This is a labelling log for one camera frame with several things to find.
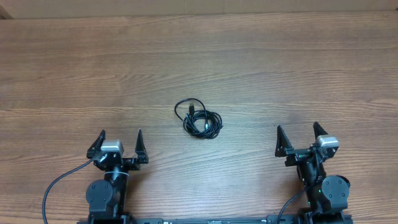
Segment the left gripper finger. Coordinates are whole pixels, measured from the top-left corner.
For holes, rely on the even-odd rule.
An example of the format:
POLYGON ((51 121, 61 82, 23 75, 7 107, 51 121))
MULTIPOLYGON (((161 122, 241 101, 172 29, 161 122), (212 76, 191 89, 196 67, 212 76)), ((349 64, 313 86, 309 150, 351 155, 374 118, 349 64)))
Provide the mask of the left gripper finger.
POLYGON ((137 160, 140 164, 148 164, 149 157, 147 155, 146 147, 144 145, 142 130, 139 129, 135 147, 135 153, 137 154, 137 160))
POLYGON ((94 143, 88 148, 86 157, 88 159, 92 159, 97 152, 101 150, 101 145, 103 141, 106 139, 106 131, 103 129, 94 143))

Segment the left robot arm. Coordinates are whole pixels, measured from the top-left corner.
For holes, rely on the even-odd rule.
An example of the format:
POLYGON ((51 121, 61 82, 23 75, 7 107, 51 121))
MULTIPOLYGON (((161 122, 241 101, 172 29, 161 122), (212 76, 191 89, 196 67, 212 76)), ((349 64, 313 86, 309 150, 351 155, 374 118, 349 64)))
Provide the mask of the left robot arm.
POLYGON ((86 190, 89 204, 88 223, 136 223, 132 213, 124 210, 129 172, 141 169, 149 162, 142 137, 138 131, 136 157, 124 157, 120 140, 107 140, 102 130, 87 150, 86 156, 94 166, 104 172, 104 177, 92 182, 86 190))

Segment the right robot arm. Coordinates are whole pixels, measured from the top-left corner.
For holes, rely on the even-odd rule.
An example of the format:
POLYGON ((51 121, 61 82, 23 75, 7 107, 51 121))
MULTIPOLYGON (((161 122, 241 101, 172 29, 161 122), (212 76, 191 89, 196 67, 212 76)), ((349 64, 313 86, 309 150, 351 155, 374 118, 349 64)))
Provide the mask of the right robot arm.
POLYGON ((305 149, 294 149, 283 127, 277 127, 275 156, 286 158, 287 167, 296 167, 303 190, 291 197, 275 218, 276 223, 353 223, 348 208, 351 184, 342 175, 328 176, 323 163, 331 159, 339 148, 338 139, 328 134, 318 122, 313 124, 315 142, 305 149), (295 215, 284 215, 285 209, 305 194, 308 207, 301 208, 295 215))

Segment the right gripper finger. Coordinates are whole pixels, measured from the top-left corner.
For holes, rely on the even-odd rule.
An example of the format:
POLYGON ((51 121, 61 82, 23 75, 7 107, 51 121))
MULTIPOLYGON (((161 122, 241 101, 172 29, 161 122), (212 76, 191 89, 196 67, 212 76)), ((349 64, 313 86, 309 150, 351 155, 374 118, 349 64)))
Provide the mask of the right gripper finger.
POLYGON ((291 154, 293 150, 294 150, 294 148, 291 145, 283 127, 281 125, 278 125, 275 156, 276 157, 286 157, 289 154, 291 154))
POLYGON ((322 135, 328 135, 328 133, 321 127, 321 125, 317 121, 313 124, 313 130, 315 139, 322 135))

